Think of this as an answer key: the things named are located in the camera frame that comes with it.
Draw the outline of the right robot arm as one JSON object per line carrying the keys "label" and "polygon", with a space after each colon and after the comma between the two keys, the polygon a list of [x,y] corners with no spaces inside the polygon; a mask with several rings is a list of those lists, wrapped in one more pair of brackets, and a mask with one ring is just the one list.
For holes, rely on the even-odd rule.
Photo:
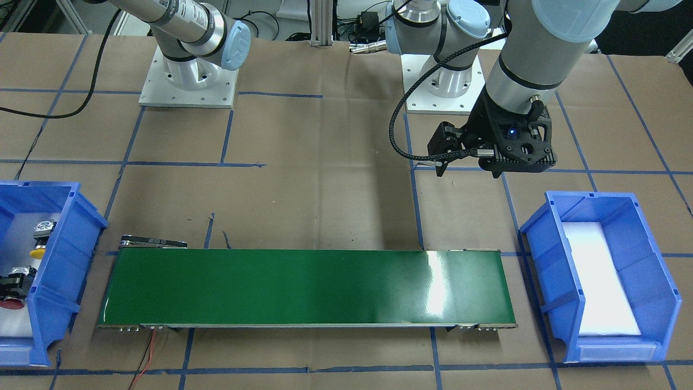
{"label": "right robot arm", "polygon": [[[173,86],[184,96],[201,97],[221,74],[237,69],[250,47],[247,27],[228,19],[211,4],[196,1],[114,1],[118,11],[139,18],[153,31],[165,65],[205,65],[193,82],[171,70]],[[12,33],[2,45],[2,159],[15,157],[14,180],[32,180],[32,170],[52,167],[47,180],[58,181],[84,158],[85,166],[112,173],[103,193],[114,194],[143,108],[134,82],[116,68],[134,68],[137,51],[115,52],[108,33],[94,52],[91,74],[79,73],[94,38],[50,38]]]}

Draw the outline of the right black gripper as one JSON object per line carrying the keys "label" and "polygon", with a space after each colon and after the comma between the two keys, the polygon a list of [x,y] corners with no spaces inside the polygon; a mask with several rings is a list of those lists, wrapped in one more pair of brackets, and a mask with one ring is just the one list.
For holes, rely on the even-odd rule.
{"label": "right black gripper", "polygon": [[1,298],[25,298],[25,274],[1,277]]}

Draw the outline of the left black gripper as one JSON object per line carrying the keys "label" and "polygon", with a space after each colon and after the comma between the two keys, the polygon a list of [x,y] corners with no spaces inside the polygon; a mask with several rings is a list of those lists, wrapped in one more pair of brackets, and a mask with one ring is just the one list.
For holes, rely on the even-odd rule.
{"label": "left black gripper", "polygon": [[539,97],[531,97],[526,114],[498,106],[483,90],[461,128],[441,122],[428,141],[430,155],[453,153],[436,161],[436,175],[442,177],[450,162],[475,157],[483,170],[498,178],[504,171],[539,173],[554,166],[552,121]]}

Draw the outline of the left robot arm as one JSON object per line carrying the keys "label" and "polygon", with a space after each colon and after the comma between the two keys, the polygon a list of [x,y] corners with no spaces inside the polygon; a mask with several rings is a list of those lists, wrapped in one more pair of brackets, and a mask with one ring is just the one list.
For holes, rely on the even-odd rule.
{"label": "left robot arm", "polygon": [[[556,164],[547,99],[567,78],[616,11],[660,12],[676,1],[393,1],[385,18],[388,51],[428,55],[428,70],[408,88],[389,121],[400,156],[448,164],[477,158],[497,178],[505,171],[539,173]],[[442,76],[468,81],[483,45],[505,40],[465,125],[441,122],[425,155],[401,149],[395,121],[406,100],[425,85],[443,95]]]}

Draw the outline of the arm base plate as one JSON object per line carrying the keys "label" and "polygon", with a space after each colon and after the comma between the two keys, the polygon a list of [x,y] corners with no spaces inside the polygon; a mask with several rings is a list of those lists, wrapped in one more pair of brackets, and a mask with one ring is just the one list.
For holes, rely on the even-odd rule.
{"label": "arm base plate", "polygon": [[238,73],[198,58],[173,61],[157,47],[139,104],[154,108],[231,109]]}
{"label": "arm base plate", "polygon": [[[401,62],[405,92],[435,64],[431,55],[405,54]],[[470,114],[484,85],[482,65],[476,56],[466,70],[436,70],[409,96],[406,109],[412,114]]]}

